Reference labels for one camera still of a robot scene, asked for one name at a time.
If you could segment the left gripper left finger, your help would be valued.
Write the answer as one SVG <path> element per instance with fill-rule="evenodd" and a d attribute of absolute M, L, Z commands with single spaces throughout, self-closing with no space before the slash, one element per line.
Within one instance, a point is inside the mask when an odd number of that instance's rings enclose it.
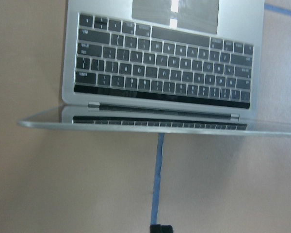
<path fill-rule="evenodd" d="M 162 233 L 162 226 L 160 224 L 152 224 L 149 229 L 150 233 Z"/>

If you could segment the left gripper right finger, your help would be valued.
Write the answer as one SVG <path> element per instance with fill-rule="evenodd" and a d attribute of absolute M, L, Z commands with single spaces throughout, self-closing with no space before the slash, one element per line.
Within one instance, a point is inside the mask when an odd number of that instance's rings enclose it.
<path fill-rule="evenodd" d="M 161 225 L 162 233 L 173 233 L 173 227 L 171 225 Z"/>

